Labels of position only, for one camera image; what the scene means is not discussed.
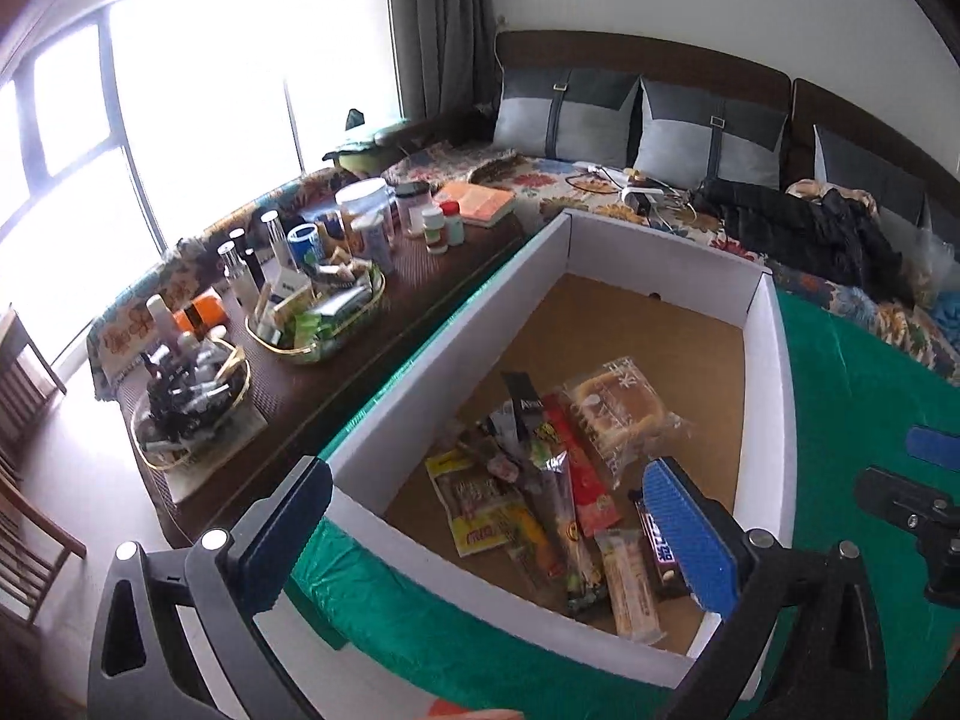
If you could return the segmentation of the beige wafer bar packet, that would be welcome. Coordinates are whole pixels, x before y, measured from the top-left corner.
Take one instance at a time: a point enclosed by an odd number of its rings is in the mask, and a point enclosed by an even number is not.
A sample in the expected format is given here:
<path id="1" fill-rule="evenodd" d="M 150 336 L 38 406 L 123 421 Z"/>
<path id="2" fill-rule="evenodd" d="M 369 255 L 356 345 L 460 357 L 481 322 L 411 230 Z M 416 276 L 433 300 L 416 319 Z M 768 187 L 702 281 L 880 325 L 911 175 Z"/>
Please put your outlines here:
<path id="1" fill-rule="evenodd" d="M 654 645 L 664 637 L 658 600 L 647 578 L 638 530 L 604 530 L 594 539 L 612 601 L 613 624 L 622 639 Z"/>

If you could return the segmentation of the bread loaf clear bag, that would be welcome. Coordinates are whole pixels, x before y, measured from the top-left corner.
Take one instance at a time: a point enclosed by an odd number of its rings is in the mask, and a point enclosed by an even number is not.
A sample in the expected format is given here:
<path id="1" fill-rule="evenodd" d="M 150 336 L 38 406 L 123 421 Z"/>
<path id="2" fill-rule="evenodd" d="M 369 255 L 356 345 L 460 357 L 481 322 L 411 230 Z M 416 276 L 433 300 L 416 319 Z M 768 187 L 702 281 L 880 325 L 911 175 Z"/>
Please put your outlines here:
<path id="1" fill-rule="evenodd" d="M 631 356 L 567 380 L 562 399 L 613 488 L 631 465 L 669 454 L 693 431 L 688 419 L 665 405 Z"/>

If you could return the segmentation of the yellow candy bag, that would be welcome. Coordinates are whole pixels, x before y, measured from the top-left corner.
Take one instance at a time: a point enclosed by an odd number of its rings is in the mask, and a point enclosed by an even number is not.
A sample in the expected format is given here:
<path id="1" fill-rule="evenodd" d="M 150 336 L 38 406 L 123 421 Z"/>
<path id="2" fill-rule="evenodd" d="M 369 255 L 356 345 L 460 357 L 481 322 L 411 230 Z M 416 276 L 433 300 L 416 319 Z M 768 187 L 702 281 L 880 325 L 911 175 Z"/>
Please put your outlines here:
<path id="1" fill-rule="evenodd" d="M 425 470 L 459 557 L 496 550 L 512 540 L 511 514 L 523 504 L 516 489 L 459 450 L 428 457 Z"/>

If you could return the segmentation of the dark chocolate bar wrapper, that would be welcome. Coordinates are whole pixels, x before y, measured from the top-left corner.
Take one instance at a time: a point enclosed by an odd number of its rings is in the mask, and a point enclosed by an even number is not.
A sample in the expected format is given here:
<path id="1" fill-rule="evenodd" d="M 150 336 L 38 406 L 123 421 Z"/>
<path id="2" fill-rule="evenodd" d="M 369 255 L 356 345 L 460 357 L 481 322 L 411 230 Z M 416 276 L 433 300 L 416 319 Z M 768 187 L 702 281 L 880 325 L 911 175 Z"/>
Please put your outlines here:
<path id="1" fill-rule="evenodd" d="M 674 551 L 670 548 L 667 539 L 661 533 L 661 528 L 646 507 L 643 491 L 631 489 L 628 499 L 635 507 L 636 517 L 641 525 L 644 538 L 644 559 L 647 572 L 651 580 L 652 590 L 659 600 L 675 600 L 690 595 L 690 589 L 683 578 L 679 561 L 675 559 Z"/>

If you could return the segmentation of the green candy packet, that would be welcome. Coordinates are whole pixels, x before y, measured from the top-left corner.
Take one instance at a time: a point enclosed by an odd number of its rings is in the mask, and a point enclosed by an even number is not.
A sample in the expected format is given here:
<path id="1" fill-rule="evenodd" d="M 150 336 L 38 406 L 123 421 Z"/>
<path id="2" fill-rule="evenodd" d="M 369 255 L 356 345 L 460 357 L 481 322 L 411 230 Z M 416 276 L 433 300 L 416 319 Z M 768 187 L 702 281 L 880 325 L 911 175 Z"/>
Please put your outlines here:
<path id="1" fill-rule="evenodd" d="M 548 541 L 560 556 L 565 613 L 583 617 L 607 600 L 604 571 L 587 547 L 574 504 L 569 454 L 560 450 L 532 463 L 524 488 Z"/>

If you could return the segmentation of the red snack packet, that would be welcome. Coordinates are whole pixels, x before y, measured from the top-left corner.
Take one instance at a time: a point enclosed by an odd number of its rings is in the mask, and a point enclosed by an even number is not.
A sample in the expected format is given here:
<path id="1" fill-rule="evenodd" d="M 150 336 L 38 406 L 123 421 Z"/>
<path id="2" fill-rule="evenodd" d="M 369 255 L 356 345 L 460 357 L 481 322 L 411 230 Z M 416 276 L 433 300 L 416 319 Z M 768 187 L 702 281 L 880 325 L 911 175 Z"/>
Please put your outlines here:
<path id="1" fill-rule="evenodd" d="M 622 516 L 612 494 L 601 480 L 586 450 L 574 434 L 562 399 L 550 394 L 542 398 L 545 416 L 568 454 L 569 476 L 579 527 L 587 538 L 617 527 Z"/>

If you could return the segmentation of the wooden chair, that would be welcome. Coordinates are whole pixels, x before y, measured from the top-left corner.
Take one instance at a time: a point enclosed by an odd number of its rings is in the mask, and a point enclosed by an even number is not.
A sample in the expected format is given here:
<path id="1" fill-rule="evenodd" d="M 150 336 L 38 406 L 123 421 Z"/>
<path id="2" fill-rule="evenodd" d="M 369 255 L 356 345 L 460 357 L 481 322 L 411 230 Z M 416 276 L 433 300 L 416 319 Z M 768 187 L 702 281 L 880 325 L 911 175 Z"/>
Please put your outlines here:
<path id="1" fill-rule="evenodd" d="M 34 454 L 53 407 L 67 393 L 13 305 L 2 312 L 2 611 L 31 628 L 71 557 L 76 538 L 31 492 Z"/>

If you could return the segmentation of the wicker basket with bottles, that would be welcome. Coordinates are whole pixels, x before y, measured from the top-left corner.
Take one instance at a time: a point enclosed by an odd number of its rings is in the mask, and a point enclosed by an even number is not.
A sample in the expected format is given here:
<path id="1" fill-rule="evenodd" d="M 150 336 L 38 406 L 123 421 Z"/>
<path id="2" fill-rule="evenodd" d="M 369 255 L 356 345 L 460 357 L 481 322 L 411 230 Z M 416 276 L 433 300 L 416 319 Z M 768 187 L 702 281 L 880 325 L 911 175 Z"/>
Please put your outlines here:
<path id="1" fill-rule="evenodd" d="M 143 355 L 143 364 L 148 380 L 128 427 L 145 465 L 171 472 L 199 460 L 223 433 L 247 398 L 251 366 L 240 346 L 190 332 Z"/>

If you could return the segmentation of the grey cushion right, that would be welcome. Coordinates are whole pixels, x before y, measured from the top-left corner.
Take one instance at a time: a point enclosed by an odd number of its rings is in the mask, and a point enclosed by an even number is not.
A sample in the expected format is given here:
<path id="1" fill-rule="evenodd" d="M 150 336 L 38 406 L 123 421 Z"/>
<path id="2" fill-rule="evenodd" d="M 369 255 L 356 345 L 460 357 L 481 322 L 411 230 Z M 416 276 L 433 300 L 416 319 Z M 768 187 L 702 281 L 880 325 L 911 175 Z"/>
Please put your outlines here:
<path id="1" fill-rule="evenodd" d="M 814 127 L 814 137 L 817 181 L 869 192 L 878 204 L 878 226 L 896 252 L 911 254 L 924 224 L 958 250 L 957 216 L 929 195 L 921 179 L 822 125 Z"/>

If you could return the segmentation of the grey cushion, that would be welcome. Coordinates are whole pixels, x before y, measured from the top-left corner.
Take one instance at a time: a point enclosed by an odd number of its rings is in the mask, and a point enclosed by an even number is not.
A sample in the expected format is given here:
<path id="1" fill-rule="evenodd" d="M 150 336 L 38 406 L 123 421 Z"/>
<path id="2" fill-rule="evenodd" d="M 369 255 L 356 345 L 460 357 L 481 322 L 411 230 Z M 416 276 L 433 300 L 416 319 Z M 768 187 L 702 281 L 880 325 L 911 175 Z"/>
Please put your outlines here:
<path id="1" fill-rule="evenodd" d="M 896 252 L 911 254 L 924 224 L 958 250 L 957 216 L 929 195 L 921 179 L 822 125 L 814 127 L 814 137 L 817 181 L 869 192 L 878 204 L 878 226 Z"/>
<path id="2" fill-rule="evenodd" d="M 635 73 L 508 68 L 493 144 L 532 158 L 623 167 L 640 93 Z"/>
<path id="3" fill-rule="evenodd" d="M 636 171 L 675 188 L 708 179 L 777 188 L 786 114 L 706 89 L 643 80 Z"/>

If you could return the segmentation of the grey cushion middle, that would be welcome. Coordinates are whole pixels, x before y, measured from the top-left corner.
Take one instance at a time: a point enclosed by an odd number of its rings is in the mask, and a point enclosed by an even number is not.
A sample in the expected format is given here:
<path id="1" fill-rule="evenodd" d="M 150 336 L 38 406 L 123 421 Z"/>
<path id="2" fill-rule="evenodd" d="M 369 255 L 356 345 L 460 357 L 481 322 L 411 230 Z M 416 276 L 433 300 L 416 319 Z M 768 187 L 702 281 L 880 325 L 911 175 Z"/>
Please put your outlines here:
<path id="1" fill-rule="evenodd" d="M 786 114 L 706 89 L 643 80 L 636 171 L 675 188 L 708 179 L 777 188 Z"/>

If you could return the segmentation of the clear plastic jar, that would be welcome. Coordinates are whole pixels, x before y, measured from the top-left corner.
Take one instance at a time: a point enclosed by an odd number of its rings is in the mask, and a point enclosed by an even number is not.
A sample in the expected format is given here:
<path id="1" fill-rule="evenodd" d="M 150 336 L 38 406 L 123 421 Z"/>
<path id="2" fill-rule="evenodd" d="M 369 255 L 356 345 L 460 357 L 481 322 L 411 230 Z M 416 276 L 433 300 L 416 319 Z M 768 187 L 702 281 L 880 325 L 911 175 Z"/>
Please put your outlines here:
<path id="1" fill-rule="evenodd" d="M 394 189 L 382 177 L 371 177 L 345 185 L 335 192 L 335 204 L 348 249 L 353 255 L 364 250 L 358 225 L 364 218 L 381 216 L 387 244 L 394 245 Z"/>

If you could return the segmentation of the grey cushion far left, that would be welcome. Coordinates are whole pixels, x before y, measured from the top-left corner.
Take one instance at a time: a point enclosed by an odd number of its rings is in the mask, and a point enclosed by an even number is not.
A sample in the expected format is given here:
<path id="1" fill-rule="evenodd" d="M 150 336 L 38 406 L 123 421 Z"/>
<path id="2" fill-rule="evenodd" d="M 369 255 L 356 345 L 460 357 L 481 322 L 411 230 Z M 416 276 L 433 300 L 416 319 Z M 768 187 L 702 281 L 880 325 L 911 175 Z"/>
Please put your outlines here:
<path id="1" fill-rule="evenodd" d="M 623 167 L 640 93 L 635 73 L 508 68 L 493 144 L 532 158 Z"/>

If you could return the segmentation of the orange notebook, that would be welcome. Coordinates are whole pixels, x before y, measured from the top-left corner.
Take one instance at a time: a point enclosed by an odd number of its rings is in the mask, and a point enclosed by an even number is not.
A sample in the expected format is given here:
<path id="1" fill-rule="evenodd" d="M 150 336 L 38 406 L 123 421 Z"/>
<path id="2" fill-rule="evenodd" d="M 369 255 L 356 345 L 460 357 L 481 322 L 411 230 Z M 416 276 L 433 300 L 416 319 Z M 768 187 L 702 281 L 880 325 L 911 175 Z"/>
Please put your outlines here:
<path id="1" fill-rule="evenodd" d="M 514 200 L 511 190 L 470 182 L 448 182 L 434 194 L 436 203 L 457 203 L 464 223 L 478 227 L 498 224 L 514 210 Z"/>

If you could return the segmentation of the grey window curtain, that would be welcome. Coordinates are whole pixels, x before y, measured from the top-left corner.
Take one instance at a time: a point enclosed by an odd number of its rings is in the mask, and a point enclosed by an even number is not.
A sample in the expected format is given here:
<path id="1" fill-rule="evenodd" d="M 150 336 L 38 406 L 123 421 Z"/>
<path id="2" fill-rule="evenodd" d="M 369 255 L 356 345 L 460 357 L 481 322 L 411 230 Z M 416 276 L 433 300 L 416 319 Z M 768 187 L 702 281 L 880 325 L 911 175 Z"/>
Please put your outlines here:
<path id="1" fill-rule="evenodd" d="M 387 2 L 407 119 L 432 119 L 498 99 L 491 0 Z"/>

